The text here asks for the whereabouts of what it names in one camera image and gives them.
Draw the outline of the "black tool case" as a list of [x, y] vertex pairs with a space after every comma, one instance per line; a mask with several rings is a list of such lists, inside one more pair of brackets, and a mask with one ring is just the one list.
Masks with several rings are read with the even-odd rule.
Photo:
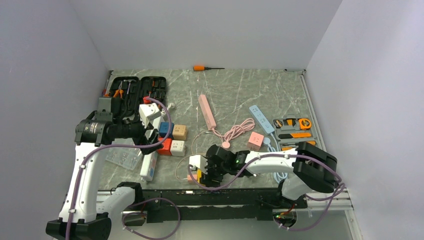
[[125, 118], [133, 115], [140, 104], [148, 103], [146, 97], [164, 103], [166, 93], [167, 79], [163, 76], [119, 76], [113, 79], [104, 95], [121, 98], [120, 116]]

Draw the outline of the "pink power strip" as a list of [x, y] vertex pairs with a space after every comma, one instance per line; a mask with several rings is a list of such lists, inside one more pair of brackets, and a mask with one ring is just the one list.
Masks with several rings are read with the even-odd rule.
[[209, 102], [207, 100], [207, 97], [205, 94], [200, 94], [198, 97], [199, 106], [202, 112], [202, 115], [204, 117], [206, 126], [208, 130], [215, 129], [217, 127], [214, 115], [212, 113], [211, 107], [209, 105]]

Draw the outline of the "pink cube socket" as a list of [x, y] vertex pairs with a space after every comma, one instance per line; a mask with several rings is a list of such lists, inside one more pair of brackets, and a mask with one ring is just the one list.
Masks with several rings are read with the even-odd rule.
[[247, 141], [247, 148], [250, 151], [258, 152], [262, 147], [264, 138], [262, 134], [252, 131]]

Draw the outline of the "white power strip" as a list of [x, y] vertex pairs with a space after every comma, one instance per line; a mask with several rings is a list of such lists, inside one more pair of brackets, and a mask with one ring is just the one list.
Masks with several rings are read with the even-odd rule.
[[[159, 130], [160, 123], [164, 121], [165, 120], [161, 112], [161, 117], [156, 118], [150, 124], [153, 126], [154, 129]], [[150, 182], [153, 180], [157, 158], [158, 158], [158, 153], [156, 151], [143, 156], [141, 170], [140, 170], [140, 176], [142, 181]]]

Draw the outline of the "white cube adapter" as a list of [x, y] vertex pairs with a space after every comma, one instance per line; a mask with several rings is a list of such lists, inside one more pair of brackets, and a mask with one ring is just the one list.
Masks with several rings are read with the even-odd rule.
[[172, 156], [184, 157], [186, 155], [186, 142], [183, 140], [172, 140], [170, 153]]

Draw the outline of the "yellow cube adapter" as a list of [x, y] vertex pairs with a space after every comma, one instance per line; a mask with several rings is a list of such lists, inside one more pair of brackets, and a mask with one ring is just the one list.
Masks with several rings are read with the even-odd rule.
[[200, 169], [198, 169], [197, 171], [196, 171], [196, 181], [198, 182], [198, 183], [201, 183], [201, 178], [202, 178], [202, 171], [200, 170]]

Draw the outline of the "clear plastic screw box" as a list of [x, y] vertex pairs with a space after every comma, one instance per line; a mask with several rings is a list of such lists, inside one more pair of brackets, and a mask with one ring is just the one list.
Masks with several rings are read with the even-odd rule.
[[127, 170], [134, 170], [142, 160], [143, 154], [138, 148], [111, 147], [108, 149], [106, 160]]

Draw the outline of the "grey tool case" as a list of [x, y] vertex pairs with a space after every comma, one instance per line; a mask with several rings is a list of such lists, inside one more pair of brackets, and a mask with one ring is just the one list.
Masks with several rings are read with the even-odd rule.
[[294, 114], [288, 114], [283, 118], [274, 118], [272, 124], [275, 130], [276, 139], [279, 144], [279, 148], [282, 151], [296, 148], [300, 143], [306, 142], [313, 146], [318, 146], [317, 131], [312, 122], [312, 127], [308, 130], [300, 130], [298, 120], [300, 118]]

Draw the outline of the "small pink charger plug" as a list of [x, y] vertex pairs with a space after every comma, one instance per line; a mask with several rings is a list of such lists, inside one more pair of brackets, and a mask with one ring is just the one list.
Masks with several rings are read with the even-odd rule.
[[194, 184], [194, 183], [196, 183], [198, 181], [198, 178], [197, 178], [197, 174], [193, 174], [193, 175], [187, 175], [187, 182], [189, 183], [189, 184]]

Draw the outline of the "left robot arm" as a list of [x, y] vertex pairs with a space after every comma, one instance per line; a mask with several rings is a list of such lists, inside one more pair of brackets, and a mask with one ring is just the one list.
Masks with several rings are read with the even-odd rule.
[[158, 150], [158, 128], [152, 121], [167, 110], [158, 100], [146, 97], [131, 122], [118, 123], [116, 97], [101, 97], [98, 109], [83, 119], [75, 129], [75, 162], [68, 193], [59, 216], [46, 224], [45, 232], [57, 240], [106, 240], [113, 219], [127, 207], [139, 209], [144, 203], [143, 190], [137, 182], [122, 182], [102, 204], [97, 204], [100, 177], [107, 149], [116, 139], [132, 139], [133, 149], [148, 155]]

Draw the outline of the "wooden beige cube adapter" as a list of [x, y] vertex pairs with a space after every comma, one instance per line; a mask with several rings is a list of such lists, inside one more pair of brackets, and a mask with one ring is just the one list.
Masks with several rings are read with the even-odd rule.
[[178, 141], [185, 141], [188, 135], [188, 127], [183, 124], [175, 124], [172, 130], [172, 138]]

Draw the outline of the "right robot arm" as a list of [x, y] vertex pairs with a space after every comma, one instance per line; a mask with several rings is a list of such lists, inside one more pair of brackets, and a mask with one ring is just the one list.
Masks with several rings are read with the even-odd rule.
[[335, 156], [308, 142], [300, 142], [297, 147], [284, 151], [235, 153], [214, 144], [205, 155], [191, 156], [187, 168], [200, 171], [197, 185], [208, 191], [228, 187], [229, 183], [221, 185], [225, 175], [232, 175], [230, 182], [233, 183], [237, 178], [286, 173], [287, 178], [275, 194], [275, 200], [280, 207], [287, 208], [311, 191], [333, 193], [342, 182], [337, 164]]

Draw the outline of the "red cube adapter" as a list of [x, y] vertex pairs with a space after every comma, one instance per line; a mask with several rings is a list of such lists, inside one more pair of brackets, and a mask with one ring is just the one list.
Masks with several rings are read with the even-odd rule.
[[171, 138], [167, 138], [162, 142], [162, 147], [159, 148], [156, 152], [159, 155], [164, 155], [164, 156], [171, 156], [171, 146], [172, 146], [172, 139]]

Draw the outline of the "light blue power strip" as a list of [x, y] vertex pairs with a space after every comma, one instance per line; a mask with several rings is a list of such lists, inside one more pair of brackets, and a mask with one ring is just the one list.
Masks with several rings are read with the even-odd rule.
[[257, 105], [252, 105], [248, 109], [256, 123], [259, 124], [259, 126], [267, 135], [271, 135], [275, 132], [272, 124], [268, 121], [266, 116], [262, 113]]

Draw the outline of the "blue cube adapter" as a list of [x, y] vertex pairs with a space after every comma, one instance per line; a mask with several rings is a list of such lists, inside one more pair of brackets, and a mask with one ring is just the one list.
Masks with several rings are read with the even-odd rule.
[[161, 122], [159, 125], [158, 133], [161, 138], [164, 138], [169, 131], [168, 138], [173, 139], [173, 130], [175, 124], [172, 122], [169, 124], [168, 122]]

